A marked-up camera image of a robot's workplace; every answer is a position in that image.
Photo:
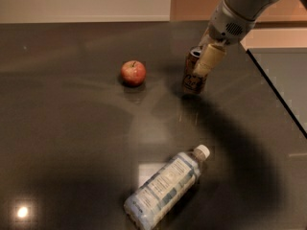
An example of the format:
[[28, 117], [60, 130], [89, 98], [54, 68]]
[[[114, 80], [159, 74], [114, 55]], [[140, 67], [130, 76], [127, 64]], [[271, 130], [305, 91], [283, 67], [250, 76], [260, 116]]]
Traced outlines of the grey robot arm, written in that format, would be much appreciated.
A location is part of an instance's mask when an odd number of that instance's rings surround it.
[[[261, 13], [279, 0], [221, 0], [213, 11], [199, 43], [201, 55], [194, 74], [206, 76], [226, 54], [225, 47], [240, 42], [255, 26]], [[299, 0], [307, 8], [307, 0]]]

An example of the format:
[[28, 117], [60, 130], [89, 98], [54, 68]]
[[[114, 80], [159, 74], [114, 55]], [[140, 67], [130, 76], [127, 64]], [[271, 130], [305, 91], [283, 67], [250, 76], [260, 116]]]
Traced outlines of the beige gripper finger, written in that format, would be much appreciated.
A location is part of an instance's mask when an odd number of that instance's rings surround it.
[[210, 36], [210, 31], [209, 31], [209, 29], [206, 29], [204, 34], [201, 37], [201, 41], [199, 43], [199, 46], [203, 47], [205, 45], [208, 45], [211, 42], [212, 42], [212, 37]]
[[226, 55], [226, 50], [223, 45], [209, 43], [205, 46], [193, 48], [192, 53], [198, 58], [193, 74], [199, 77], [205, 77], [222, 61]]

